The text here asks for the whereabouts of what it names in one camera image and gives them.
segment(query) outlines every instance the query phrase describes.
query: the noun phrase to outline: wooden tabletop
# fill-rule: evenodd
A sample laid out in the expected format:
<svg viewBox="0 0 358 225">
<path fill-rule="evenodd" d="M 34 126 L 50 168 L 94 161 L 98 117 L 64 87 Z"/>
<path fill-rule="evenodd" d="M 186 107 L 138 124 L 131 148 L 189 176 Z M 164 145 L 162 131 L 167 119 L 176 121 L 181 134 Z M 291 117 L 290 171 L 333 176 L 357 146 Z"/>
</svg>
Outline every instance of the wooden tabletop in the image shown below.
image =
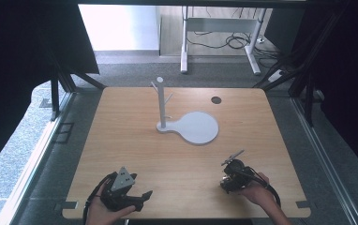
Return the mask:
<svg viewBox="0 0 358 225">
<path fill-rule="evenodd" d="M 310 215 L 309 208 L 297 207 L 306 197 L 262 90 L 165 88 L 166 97 L 170 93 L 166 114 L 172 120 L 193 111 L 210 113 L 219 125 L 217 137 L 196 146 L 175 133 L 158 133 L 154 88 L 106 88 L 67 195 L 68 202 L 78 205 L 64 209 L 65 218 L 81 218 L 95 186 L 122 166 L 138 174 L 129 196 L 153 190 L 142 211 L 128 218 L 265 218 L 257 205 L 219 185 L 224 175 L 220 163 L 241 149 L 246 151 L 238 159 L 270 178 L 288 217 Z"/>
</svg>

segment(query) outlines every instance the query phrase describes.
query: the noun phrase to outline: black circular marker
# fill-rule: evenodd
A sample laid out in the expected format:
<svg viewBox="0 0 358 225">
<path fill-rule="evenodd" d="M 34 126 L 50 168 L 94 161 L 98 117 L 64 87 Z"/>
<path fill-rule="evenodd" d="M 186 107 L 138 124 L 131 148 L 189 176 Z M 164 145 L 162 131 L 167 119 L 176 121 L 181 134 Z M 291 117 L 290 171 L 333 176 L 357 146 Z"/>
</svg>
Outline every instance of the black circular marker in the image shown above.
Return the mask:
<svg viewBox="0 0 358 225">
<path fill-rule="evenodd" d="M 220 104 L 220 102 L 222 102 L 222 99 L 220 97 L 212 97 L 211 98 L 211 101 L 214 103 L 214 104 Z"/>
</svg>

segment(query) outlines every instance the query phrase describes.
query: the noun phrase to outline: fingers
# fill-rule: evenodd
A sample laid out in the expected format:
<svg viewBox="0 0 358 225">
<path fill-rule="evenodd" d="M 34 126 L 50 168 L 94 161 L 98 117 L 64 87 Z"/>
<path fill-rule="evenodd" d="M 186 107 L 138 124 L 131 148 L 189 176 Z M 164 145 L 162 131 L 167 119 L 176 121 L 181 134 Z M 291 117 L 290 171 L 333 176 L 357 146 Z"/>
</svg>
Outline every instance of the fingers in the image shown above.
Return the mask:
<svg viewBox="0 0 358 225">
<path fill-rule="evenodd" d="M 110 181 L 110 179 L 105 180 L 105 182 L 100 186 L 99 190 L 97 191 L 97 195 L 99 195 L 99 196 L 102 195 L 102 191 L 109 181 Z"/>
<path fill-rule="evenodd" d="M 127 208 L 123 208 L 120 211 L 117 211 L 115 213 L 117 214 L 118 217 L 121 218 L 121 217 L 124 217 L 124 216 L 132 213 L 133 211 L 135 211 L 135 209 L 136 209 L 135 205 L 131 205 L 131 206 L 129 206 Z"/>
</svg>

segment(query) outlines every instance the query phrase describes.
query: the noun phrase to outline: hand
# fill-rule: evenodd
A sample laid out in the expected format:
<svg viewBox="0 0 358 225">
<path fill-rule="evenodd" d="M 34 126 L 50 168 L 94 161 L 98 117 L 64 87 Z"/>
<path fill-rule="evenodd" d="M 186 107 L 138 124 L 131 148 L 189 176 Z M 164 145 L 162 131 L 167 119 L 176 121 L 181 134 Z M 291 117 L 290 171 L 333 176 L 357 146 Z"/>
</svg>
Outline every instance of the hand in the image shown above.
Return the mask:
<svg viewBox="0 0 358 225">
<path fill-rule="evenodd" d="M 100 197 L 98 197 L 101 195 L 105 184 L 100 187 L 99 191 L 97 192 L 97 195 L 91 201 L 91 205 L 89 206 L 88 210 L 86 225 L 111 225 L 119 218 L 124 217 L 135 211 L 135 205 L 131 205 L 117 212 L 112 212 L 108 208 L 106 208 L 104 203 L 100 200 Z"/>
<path fill-rule="evenodd" d="M 258 172 L 258 175 L 266 181 L 267 184 L 269 184 L 269 178 L 267 176 L 265 176 L 262 172 Z M 252 203 L 260 206 L 276 201 L 273 194 L 256 181 L 251 181 L 246 188 L 242 188 L 236 191 L 236 193 L 244 195 Z"/>
<path fill-rule="evenodd" d="M 269 178 L 267 176 L 262 172 L 258 172 L 258 175 L 269 184 Z M 252 203 L 259 205 L 274 224 L 291 225 L 290 220 L 276 203 L 274 195 L 260 183 L 252 181 L 247 187 L 237 190 L 236 192 L 240 195 L 244 195 Z"/>
</svg>

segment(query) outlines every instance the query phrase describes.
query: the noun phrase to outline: white circular platform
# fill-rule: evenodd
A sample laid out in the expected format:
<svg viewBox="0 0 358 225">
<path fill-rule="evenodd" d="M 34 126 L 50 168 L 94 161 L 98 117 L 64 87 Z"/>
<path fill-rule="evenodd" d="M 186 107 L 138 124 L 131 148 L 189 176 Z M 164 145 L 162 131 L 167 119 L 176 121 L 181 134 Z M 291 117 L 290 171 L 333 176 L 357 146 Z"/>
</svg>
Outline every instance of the white circular platform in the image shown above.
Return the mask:
<svg viewBox="0 0 358 225">
<path fill-rule="evenodd" d="M 189 112 L 177 121 L 167 121 L 164 128 L 157 123 L 161 133 L 177 133 L 187 142 L 195 145 L 210 143 L 219 132 L 216 119 L 206 112 Z"/>
</svg>

